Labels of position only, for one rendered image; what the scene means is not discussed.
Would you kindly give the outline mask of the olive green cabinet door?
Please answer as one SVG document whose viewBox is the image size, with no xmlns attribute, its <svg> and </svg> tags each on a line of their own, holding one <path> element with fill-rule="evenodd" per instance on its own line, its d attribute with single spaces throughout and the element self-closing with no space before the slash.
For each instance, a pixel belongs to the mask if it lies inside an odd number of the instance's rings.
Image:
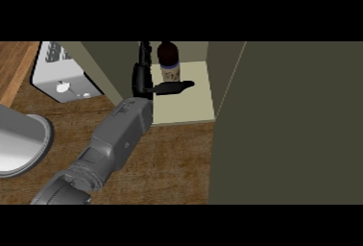
<svg viewBox="0 0 363 246">
<path fill-rule="evenodd" d="M 363 42 L 249 42 L 213 125 L 212 204 L 363 204 Z"/>
</svg>

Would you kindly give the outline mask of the dark wine bottle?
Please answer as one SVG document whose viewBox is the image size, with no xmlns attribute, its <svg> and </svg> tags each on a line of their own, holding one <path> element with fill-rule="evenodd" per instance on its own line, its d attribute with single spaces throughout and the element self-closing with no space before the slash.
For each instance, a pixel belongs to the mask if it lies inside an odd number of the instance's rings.
<svg viewBox="0 0 363 246">
<path fill-rule="evenodd" d="M 163 41 L 157 47 L 157 59 L 165 82 L 179 81 L 178 49 L 169 42 Z"/>
</svg>

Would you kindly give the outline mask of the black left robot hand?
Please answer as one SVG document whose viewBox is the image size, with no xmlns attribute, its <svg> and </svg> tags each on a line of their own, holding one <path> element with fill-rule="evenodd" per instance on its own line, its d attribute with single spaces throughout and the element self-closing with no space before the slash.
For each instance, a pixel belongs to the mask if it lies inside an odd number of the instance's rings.
<svg viewBox="0 0 363 246">
<path fill-rule="evenodd" d="M 151 81 L 151 46 L 141 41 L 138 46 L 138 62 L 132 66 L 131 93 L 134 97 L 153 99 L 153 95 L 172 95 L 181 93 L 194 85 L 193 81 L 162 82 L 156 86 Z"/>
</svg>

